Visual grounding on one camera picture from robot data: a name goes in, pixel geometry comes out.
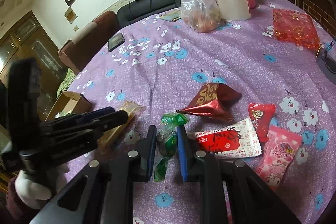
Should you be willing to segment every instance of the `metal screw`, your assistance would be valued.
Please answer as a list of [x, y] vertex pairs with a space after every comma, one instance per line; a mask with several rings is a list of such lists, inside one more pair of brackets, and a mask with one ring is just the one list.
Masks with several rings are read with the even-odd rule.
[[90, 167], [97, 167], [98, 165], [99, 165], [98, 160], [92, 160], [92, 161], [89, 162]]
[[237, 167], [243, 167], [245, 165], [245, 162], [242, 160], [236, 160], [235, 161], [235, 166]]
[[196, 152], [196, 156], [199, 157], [199, 158], [203, 158], [205, 157], [206, 153], [203, 151], [203, 150], [198, 150]]
[[135, 150], [131, 150], [127, 153], [127, 155], [130, 157], [130, 158], [134, 158], [134, 157], [137, 157], [139, 155], [138, 151], [135, 151]]

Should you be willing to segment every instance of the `red mesh bag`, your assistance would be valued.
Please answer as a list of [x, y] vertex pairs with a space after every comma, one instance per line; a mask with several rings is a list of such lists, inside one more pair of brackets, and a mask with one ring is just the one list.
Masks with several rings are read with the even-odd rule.
[[273, 9], [273, 27], [277, 40], [294, 42], [317, 51], [320, 39], [311, 17], [291, 10]]

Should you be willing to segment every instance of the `red snack package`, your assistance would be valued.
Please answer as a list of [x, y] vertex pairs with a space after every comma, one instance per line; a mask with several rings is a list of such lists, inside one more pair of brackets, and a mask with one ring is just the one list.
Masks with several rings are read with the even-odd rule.
[[225, 84], [208, 83], [202, 86], [187, 107], [177, 113], [232, 121], [229, 108], [241, 98], [241, 93]]
[[260, 142], [267, 142], [268, 126], [275, 112], [275, 105], [250, 103], [249, 116]]
[[277, 40], [294, 42], [298, 46], [317, 51], [320, 39], [311, 17], [285, 9], [273, 9], [273, 26]]
[[276, 191], [287, 166], [301, 146], [302, 137], [285, 129], [270, 126], [268, 138], [263, 161], [256, 168], [256, 173], [273, 191]]

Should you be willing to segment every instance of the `smartphone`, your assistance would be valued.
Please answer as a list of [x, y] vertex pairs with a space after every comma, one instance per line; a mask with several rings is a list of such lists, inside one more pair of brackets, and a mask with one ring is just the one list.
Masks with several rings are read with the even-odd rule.
[[111, 37], [109, 39], [109, 52], [113, 51], [115, 48], [119, 47], [125, 42], [125, 38], [122, 33], [118, 33], [117, 35]]

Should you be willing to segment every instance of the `brown chair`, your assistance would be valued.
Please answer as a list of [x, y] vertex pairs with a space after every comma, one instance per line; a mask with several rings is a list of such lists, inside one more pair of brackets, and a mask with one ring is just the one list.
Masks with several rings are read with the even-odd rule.
[[106, 11], [78, 30], [58, 51], [58, 56], [75, 75], [78, 75], [118, 29], [116, 14], [110, 10]]

